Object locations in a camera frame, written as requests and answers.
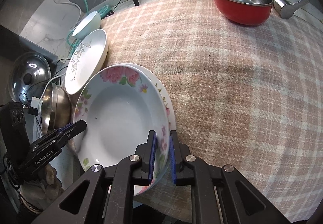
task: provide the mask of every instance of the hand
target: hand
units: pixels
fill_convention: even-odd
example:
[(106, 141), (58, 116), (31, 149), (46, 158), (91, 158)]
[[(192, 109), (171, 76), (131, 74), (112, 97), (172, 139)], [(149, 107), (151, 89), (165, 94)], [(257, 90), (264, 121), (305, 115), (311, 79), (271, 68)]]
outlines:
[(56, 174), (56, 169), (47, 164), (38, 174), (40, 180), (21, 185), (22, 202), (30, 211), (40, 214), (62, 194), (62, 183)]

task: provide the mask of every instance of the floral bowl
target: floral bowl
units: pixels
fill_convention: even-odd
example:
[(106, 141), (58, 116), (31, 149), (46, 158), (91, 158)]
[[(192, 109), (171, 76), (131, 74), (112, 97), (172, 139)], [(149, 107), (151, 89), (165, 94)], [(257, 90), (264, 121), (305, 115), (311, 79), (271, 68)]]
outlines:
[[(79, 119), (87, 123), (87, 129), (74, 137), (84, 170), (93, 164), (117, 164), (147, 141), (149, 130), (155, 130), (158, 145), (152, 184), (161, 178), (169, 152), (169, 121), (158, 89), (139, 69), (118, 64), (97, 73), (78, 99), (73, 121)], [(145, 190), (135, 186), (134, 195)]]

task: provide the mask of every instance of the stainless steel pot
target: stainless steel pot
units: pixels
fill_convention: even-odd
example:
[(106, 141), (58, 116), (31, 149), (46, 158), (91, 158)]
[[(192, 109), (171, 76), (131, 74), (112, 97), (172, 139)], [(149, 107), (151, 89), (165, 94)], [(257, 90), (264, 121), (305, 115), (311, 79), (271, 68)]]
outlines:
[(71, 103), (64, 89), (50, 83), (45, 90), (40, 112), (43, 135), (67, 125), (71, 116)]

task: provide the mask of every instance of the faucet handle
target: faucet handle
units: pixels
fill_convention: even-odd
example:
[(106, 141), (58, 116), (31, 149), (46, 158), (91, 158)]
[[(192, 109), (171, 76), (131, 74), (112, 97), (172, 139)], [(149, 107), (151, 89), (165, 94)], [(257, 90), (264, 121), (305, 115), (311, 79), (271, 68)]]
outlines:
[(308, 2), (309, 0), (299, 0), (291, 4), (286, 0), (274, 0), (274, 7), (283, 19), (289, 19), (297, 9), (300, 9)]

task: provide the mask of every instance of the white cable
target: white cable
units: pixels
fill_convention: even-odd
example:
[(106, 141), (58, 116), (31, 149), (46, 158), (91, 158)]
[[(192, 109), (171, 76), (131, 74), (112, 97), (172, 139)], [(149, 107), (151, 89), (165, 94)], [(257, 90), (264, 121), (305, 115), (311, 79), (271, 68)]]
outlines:
[(72, 2), (56, 2), (56, 0), (54, 0), (54, 3), (59, 4), (59, 5), (61, 5), (61, 4), (74, 5), (80, 10), (80, 15), (79, 15), (79, 18), (78, 18), (77, 22), (71, 28), (69, 28), (69, 31), (73, 31), (76, 28), (76, 25), (80, 22), (80, 18), (81, 18), (81, 14), (82, 14), (81, 8), (77, 4), (72, 3)]

